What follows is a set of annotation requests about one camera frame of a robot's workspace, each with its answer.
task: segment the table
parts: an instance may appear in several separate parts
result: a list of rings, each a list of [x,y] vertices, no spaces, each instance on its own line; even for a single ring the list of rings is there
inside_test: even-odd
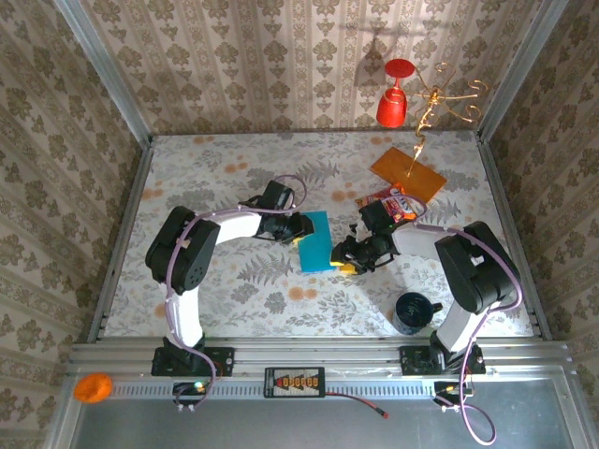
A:
[[[333,243],[359,222],[354,199],[387,184],[368,167],[391,146],[406,152],[413,132],[329,132],[158,137],[124,267],[104,335],[160,336],[167,331],[164,296],[144,264],[145,254],[169,212],[228,208],[262,193],[281,174],[302,177],[309,189],[301,209],[326,210]],[[445,187],[430,201],[424,223],[464,226],[485,221],[501,242],[504,234],[485,178],[474,133],[428,133],[421,162],[443,174]],[[300,186],[290,182],[300,193]],[[375,273],[304,274],[297,248],[237,239],[214,251],[201,285],[200,322],[211,337],[398,335],[390,323],[395,301],[417,291],[442,302],[431,333],[445,319],[453,297],[438,262],[402,255]],[[531,336],[522,305],[493,316],[481,336]]]

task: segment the black mug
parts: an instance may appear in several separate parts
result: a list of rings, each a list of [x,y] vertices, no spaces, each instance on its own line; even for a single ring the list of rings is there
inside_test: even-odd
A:
[[[432,321],[432,316],[443,309],[443,304],[431,302],[419,293],[401,295],[395,304],[393,325],[403,335],[414,335]]]

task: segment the wallpaper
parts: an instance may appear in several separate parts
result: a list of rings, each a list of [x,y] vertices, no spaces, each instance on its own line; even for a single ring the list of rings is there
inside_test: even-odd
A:
[[[52,2],[0,2],[0,446],[38,447],[139,148]]]
[[[553,335],[599,422],[599,2],[570,1],[491,147]]]
[[[157,135],[376,125],[384,63],[502,80],[540,0],[84,0]],[[413,76],[405,87],[422,90]],[[481,99],[485,107],[492,97]],[[411,101],[407,124],[422,100]],[[448,113],[439,124],[463,128]]]

